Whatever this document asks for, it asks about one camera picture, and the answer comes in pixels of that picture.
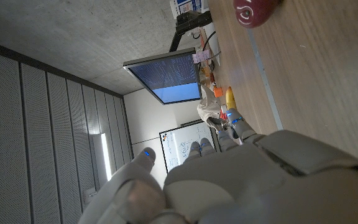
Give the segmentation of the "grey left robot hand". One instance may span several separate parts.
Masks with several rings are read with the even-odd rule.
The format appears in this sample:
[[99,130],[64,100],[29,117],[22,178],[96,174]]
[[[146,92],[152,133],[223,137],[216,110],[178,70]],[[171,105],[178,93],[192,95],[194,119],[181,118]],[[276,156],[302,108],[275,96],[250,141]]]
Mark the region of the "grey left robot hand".
[[239,136],[221,150],[194,142],[159,185],[147,147],[116,171],[80,223],[358,223],[358,159],[293,131],[256,133],[235,109]]

